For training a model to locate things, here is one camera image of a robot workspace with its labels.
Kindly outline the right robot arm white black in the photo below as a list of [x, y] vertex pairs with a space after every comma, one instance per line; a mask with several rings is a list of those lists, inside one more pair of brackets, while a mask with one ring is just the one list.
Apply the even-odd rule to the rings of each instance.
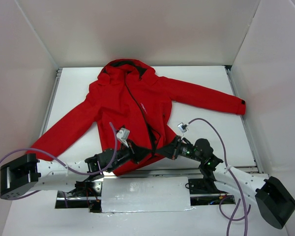
[[198, 161], [208, 192], [220, 190], [237, 196], [248, 205], [256, 205], [262, 218], [274, 228], [282, 229], [295, 211], [295, 199], [278, 178], [264, 178], [226, 165], [214, 155], [207, 139], [198, 139], [192, 145], [176, 136], [156, 153], [172, 160], [182, 156]]

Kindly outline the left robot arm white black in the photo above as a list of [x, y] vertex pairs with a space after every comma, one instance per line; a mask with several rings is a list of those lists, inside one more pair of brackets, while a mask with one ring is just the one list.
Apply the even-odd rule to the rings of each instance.
[[16, 200], [32, 191], [58, 190], [81, 196], [87, 182], [102, 179], [128, 161], [139, 164], [151, 150], [129, 141], [119, 150], [106, 149], [84, 161], [37, 159], [34, 149], [0, 167], [0, 198]]

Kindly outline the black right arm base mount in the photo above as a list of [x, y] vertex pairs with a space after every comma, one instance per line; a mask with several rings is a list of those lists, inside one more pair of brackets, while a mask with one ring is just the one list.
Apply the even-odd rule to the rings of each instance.
[[234, 196], [218, 190], [212, 181], [204, 177], [188, 178], [185, 188], [190, 194], [191, 206], [217, 206], [235, 204]]

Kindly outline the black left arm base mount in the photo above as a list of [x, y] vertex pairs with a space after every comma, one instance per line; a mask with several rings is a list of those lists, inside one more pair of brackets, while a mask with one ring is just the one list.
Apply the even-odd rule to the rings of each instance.
[[91, 213], [101, 213], [102, 181], [77, 182], [69, 192], [58, 191], [55, 209], [87, 209]]

